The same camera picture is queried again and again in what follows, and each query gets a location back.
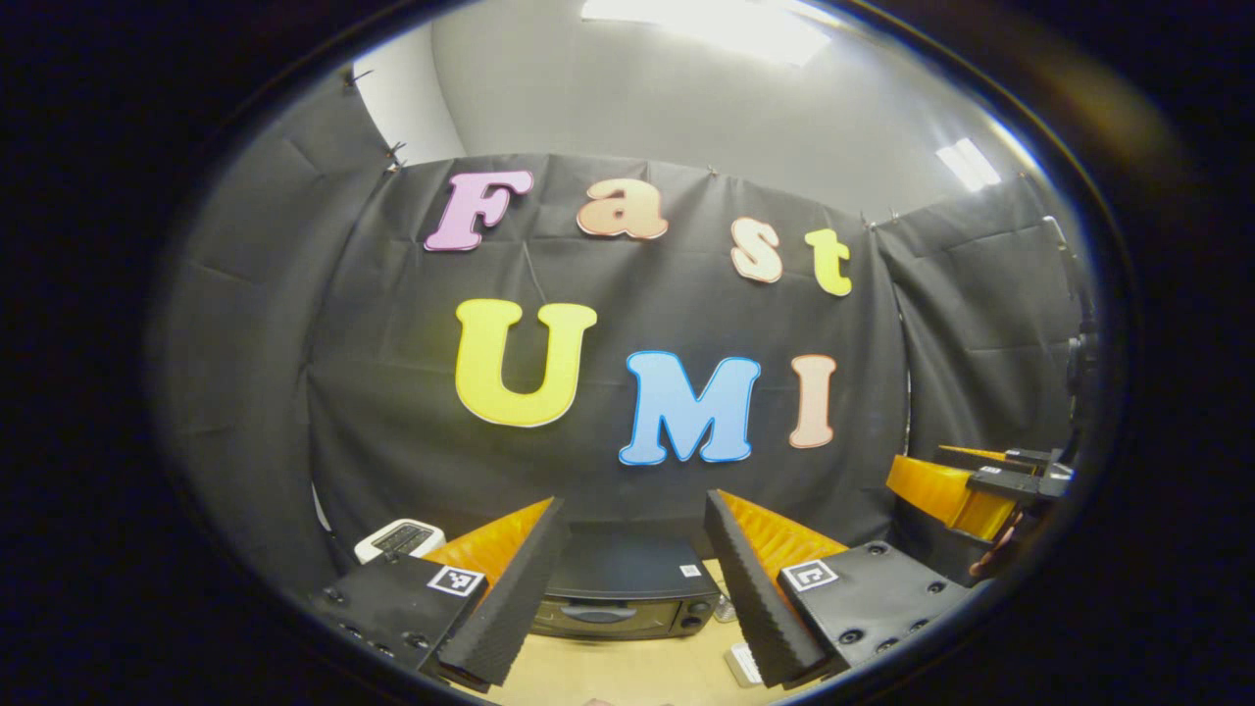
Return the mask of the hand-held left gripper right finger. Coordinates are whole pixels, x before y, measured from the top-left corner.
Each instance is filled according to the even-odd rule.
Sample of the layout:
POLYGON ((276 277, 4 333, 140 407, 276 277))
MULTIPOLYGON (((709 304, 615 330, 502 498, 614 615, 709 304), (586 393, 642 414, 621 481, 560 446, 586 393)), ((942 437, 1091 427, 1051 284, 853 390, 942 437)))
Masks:
POLYGON ((835 539, 713 488, 704 530, 766 686, 793 688, 911 645, 968 602, 981 540, 902 507, 835 539))

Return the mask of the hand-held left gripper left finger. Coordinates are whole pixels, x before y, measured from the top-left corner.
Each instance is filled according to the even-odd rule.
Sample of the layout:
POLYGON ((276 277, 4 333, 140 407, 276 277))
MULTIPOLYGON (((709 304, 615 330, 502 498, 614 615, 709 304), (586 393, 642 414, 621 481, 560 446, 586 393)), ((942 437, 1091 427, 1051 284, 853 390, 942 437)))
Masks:
POLYGON ((382 551, 315 591, 309 607, 408 678, 487 692, 515 666, 569 539, 563 502, 548 497, 423 557, 382 551))

